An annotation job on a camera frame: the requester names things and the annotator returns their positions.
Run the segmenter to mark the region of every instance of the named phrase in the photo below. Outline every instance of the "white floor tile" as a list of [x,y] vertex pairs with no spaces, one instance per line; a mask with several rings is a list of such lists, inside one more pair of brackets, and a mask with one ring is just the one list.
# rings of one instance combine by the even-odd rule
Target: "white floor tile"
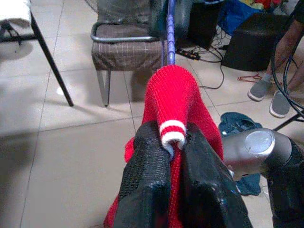
[[64,0],[32,0],[32,12],[61,12]]
[[94,68],[92,43],[89,33],[58,37],[54,54],[58,69],[68,71]]
[[268,187],[265,186],[265,187],[262,187],[262,191],[264,192],[267,200],[269,201],[269,192],[268,192]]
[[217,110],[215,109],[215,107],[207,107],[214,123],[216,126],[218,126],[220,124],[220,116],[217,112]]
[[[190,63],[203,86],[217,87],[220,84],[223,77],[219,68],[220,63],[201,61],[190,61]],[[237,79],[240,76],[253,76],[256,72],[234,70],[225,66],[222,67],[222,70],[225,74],[222,87],[216,90],[206,89],[214,105],[249,101],[247,92],[253,86],[253,83],[241,82]]]
[[44,38],[57,36],[61,11],[34,12],[33,14]]
[[63,11],[93,11],[84,0],[65,0]]
[[37,134],[0,137],[0,227],[19,227]]
[[133,118],[135,131],[137,131],[138,128],[142,125],[142,120],[143,120],[142,116]]
[[179,66],[185,68],[186,70],[188,70],[192,74],[192,76],[195,78],[197,84],[199,86],[201,85],[200,80],[198,79],[198,77],[197,77],[196,73],[194,72],[191,64],[188,61],[188,59],[181,59],[181,60],[177,59],[176,60],[176,65],[179,65]]
[[261,187],[267,186],[267,179],[263,176],[261,176],[261,179],[260,179],[260,186]]
[[217,111],[220,115],[225,112],[238,112],[247,115],[254,122],[262,124],[263,127],[273,129],[279,124],[286,121],[289,117],[295,114],[294,110],[290,110],[289,114],[284,119],[278,119],[273,117],[269,113],[269,105],[271,99],[264,99],[260,102],[248,101],[236,104],[226,104],[216,106]]
[[243,196],[249,218],[254,228],[272,228],[272,213],[265,195]]
[[95,22],[97,22],[97,13],[92,10],[63,11],[59,24],[58,36],[90,34],[91,28]]
[[48,75],[0,78],[0,137],[38,132]]
[[102,106],[94,69],[67,71],[62,72],[61,75],[75,106],[68,106],[59,84],[51,74],[41,130],[132,117],[123,72],[112,72],[110,104],[107,108]]
[[145,91],[152,74],[150,70],[124,72],[133,117],[143,115]]
[[206,93],[206,90],[204,88],[199,88],[200,90],[200,96],[203,99],[203,102],[206,107],[211,107],[213,106],[212,101],[210,100],[208,94]]
[[[46,43],[53,53],[56,38],[47,38]],[[19,47],[18,43],[0,44],[0,77],[36,75],[50,70],[38,41],[26,41]]]
[[39,134],[23,228],[101,224],[116,197],[132,119]]

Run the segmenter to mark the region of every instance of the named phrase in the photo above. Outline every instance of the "white stripe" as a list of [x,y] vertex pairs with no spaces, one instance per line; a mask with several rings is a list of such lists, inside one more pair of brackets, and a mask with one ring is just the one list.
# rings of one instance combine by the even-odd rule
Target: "white stripe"
[[170,158],[174,157],[174,150],[171,142],[177,143],[177,146],[180,150],[185,144],[185,136],[180,132],[168,132],[161,138],[162,146],[169,152]]
[[184,131],[184,133],[186,134],[186,127],[185,127],[185,125],[181,121],[178,121],[178,120],[167,120],[167,121],[163,122],[161,124],[161,126],[160,126],[160,134],[162,134],[162,131],[166,127],[169,127],[169,126],[180,127]]

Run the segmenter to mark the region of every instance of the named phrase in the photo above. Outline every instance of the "white towel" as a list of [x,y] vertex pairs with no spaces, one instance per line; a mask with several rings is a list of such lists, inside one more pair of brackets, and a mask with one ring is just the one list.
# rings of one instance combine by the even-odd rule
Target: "white towel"
[[0,0],[0,24],[8,20],[23,28],[31,24],[30,0]]

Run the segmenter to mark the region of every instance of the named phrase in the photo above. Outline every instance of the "gray shoe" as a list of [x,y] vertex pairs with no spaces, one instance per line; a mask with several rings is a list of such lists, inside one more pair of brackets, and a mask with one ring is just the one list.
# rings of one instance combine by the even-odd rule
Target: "gray shoe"
[[275,93],[274,98],[269,106],[271,115],[277,118],[284,118],[289,112],[290,104],[286,97],[279,91]]
[[252,99],[254,101],[261,101],[267,95],[270,87],[271,87],[270,82],[264,81],[264,80],[259,80],[248,91],[248,96],[250,99]]

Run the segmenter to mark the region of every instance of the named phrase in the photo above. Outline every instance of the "power strip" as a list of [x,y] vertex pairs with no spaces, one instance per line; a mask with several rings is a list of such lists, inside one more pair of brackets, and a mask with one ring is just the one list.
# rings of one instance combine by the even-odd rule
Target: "power strip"
[[200,60],[200,55],[196,52],[189,52],[182,49],[177,49],[175,53],[193,60]]

